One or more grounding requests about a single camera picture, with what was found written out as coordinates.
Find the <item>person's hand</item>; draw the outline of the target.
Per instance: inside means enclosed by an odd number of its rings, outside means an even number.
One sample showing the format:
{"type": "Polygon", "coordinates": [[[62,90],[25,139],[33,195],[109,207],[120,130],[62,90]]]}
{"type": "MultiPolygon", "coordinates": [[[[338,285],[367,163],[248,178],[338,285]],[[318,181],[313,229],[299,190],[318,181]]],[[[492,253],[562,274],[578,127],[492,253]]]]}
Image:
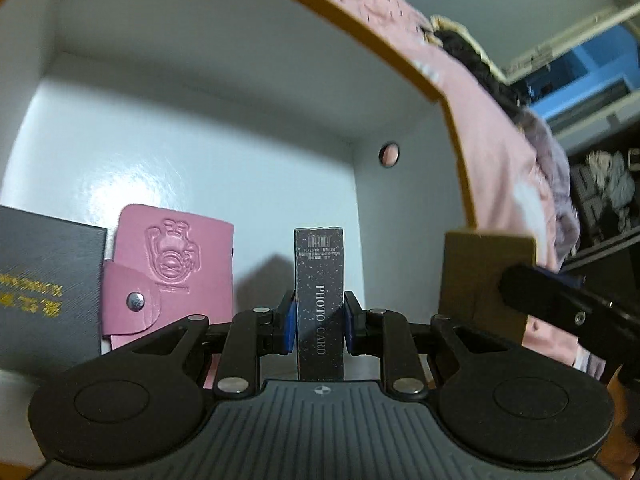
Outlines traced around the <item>person's hand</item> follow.
{"type": "Polygon", "coordinates": [[[614,402],[615,415],[612,429],[600,449],[597,462],[615,479],[630,480],[637,471],[639,445],[623,427],[629,416],[629,391],[618,380],[619,371],[616,370],[606,387],[614,402]]]}

